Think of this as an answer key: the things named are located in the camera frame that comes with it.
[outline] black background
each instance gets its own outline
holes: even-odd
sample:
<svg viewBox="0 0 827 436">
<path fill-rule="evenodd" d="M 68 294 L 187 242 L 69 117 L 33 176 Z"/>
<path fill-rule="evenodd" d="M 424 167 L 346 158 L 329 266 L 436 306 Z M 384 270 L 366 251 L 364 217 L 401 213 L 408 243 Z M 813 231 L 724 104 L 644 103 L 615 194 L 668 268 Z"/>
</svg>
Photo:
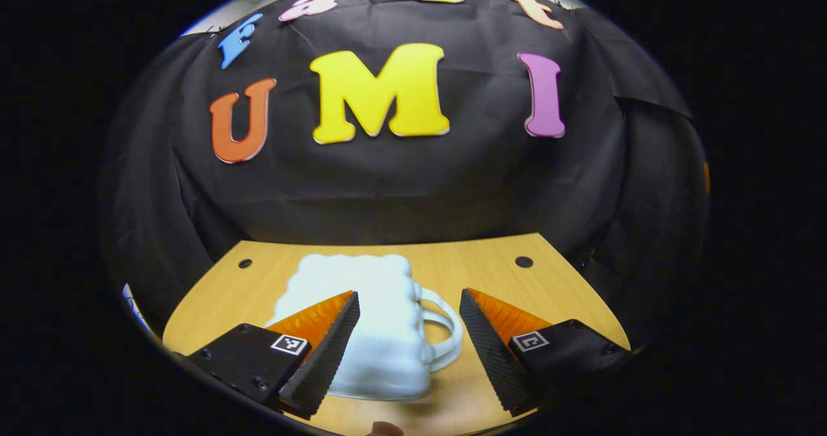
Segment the black background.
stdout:
<svg viewBox="0 0 827 436">
<path fill-rule="evenodd" d="M 21 121 L 9 124 L 6 156 L 21 153 L 29 198 L 19 201 L 32 226 L 9 236 L 9 259 L 23 262 L 9 298 L 36 321 L 9 322 L 17 404 L 8 415 L 23 418 L 6 419 L 11 427 L 280 433 L 145 341 L 95 247 L 94 174 L 119 98 L 224 1 L 12 1 L 5 33 Z M 584 1 L 641 42 L 686 96 L 711 166 L 711 227 L 696 286 L 658 341 L 564 404 L 547 430 L 526 433 L 815 433 L 816 348 L 825 344 L 816 200 L 827 134 L 808 111 L 824 103 L 823 29 L 808 0 Z"/>
</svg>

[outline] letter m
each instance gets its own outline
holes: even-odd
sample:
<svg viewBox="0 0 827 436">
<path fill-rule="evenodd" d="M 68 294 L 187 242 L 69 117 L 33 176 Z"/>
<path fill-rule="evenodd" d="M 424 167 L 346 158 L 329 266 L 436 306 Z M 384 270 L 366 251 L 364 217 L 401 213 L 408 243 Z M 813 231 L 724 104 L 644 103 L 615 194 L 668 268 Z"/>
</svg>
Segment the letter m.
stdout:
<svg viewBox="0 0 827 436">
<path fill-rule="evenodd" d="M 320 56 L 310 63 L 319 74 L 320 121 L 313 139 L 320 144 L 346 142 L 355 127 L 345 121 L 345 101 L 362 129 L 378 136 L 390 103 L 396 115 L 388 122 L 397 136 L 440 136 L 449 131 L 439 109 L 437 62 L 445 52 L 431 44 L 399 45 L 374 77 L 351 51 Z"/>
</svg>

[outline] ceramic mug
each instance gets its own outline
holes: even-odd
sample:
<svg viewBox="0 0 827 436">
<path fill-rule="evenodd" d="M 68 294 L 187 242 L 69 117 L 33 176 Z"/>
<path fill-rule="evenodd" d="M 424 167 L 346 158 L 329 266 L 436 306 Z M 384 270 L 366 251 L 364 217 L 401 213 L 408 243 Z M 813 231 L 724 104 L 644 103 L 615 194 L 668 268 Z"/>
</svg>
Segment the ceramic mug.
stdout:
<svg viewBox="0 0 827 436">
<path fill-rule="evenodd" d="M 265 327 L 349 289 L 358 292 L 361 313 L 328 394 L 411 400 L 428 393 L 429 373 L 459 356 L 463 323 L 439 295 L 413 280 L 403 256 L 305 256 Z M 422 300 L 437 304 L 446 315 L 423 309 Z M 447 327 L 451 337 L 427 342 L 425 321 Z"/>
</svg>

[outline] black cloth backdrop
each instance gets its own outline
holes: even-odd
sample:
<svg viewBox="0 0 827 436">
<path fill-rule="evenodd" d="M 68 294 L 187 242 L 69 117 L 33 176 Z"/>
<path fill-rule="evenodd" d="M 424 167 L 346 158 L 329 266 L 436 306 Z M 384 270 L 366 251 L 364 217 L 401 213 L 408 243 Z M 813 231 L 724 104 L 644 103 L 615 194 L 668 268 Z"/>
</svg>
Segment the black cloth backdrop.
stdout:
<svg viewBox="0 0 827 436">
<path fill-rule="evenodd" d="M 278 20 L 296 0 L 256 12 L 251 44 L 222 70 L 221 32 L 178 38 L 128 92 L 101 164 L 101 253 L 160 333 L 177 303 L 240 240 L 313 244 L 458 241 L 539 232 L 646 344 L 692 273 L 706 227 L 703 150 L 667 75 L 587 8 L 547 0 L 565 30 L 511 0 L 461 4 L 337 0 Z M 351 50 L 378 74 L 394 48 L 442 47 L 437 84 L 446 136 L 319 145 L 323 54 Z M 519 52 L 561 66 L 563 138 L 532 138 L 529 73 Z M 277 80 L 269 132 L 252 160 L 228 165 L 211 143 L 210 104 Z M 358 124 L 348 111 L 348 121 Z"/>
</svg>

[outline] table surface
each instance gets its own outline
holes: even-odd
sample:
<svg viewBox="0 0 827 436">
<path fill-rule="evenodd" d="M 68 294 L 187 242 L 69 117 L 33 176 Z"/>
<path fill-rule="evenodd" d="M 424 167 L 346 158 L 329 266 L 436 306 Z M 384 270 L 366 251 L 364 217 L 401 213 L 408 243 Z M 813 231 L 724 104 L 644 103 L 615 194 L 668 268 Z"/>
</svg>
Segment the table surface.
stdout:
<svg viewBox="0 0 827 436">
<path fill-rule="evenodd" d="M 189 355 L 240 322 L 263 327 L 307 254 L 401 254 L 411 263 L 413 279 L 437 292 L 457 313 L 461 291 L 470 287 L 552 324 L 577 318 L 629 350 L 623 327 L 597 292 L 537 233 L 410 245 L 239 242 L 178 304 L 163 331 L 163 344 Z M 517 266 L 519 256 L 531 258 L 534 264 Z M 252 264 L 240 268 L 245 259 Z M 428 302 L 423 307 L 440 312 Z M 429 342 L 449 336 L 446 328 L 430 322 L 425 333 Z M 431 391 L 419 400 L 381 402 L 328 395 L 309 422 L 296 419 L 346 436 L 364 436 L 376 420 L 396 424 L 405 436 L 449 436 L 487 430 L 528 415 L 513 418 L 502 409 L 467 330 L 458 359 L 431 378 Z"/>
</svg>

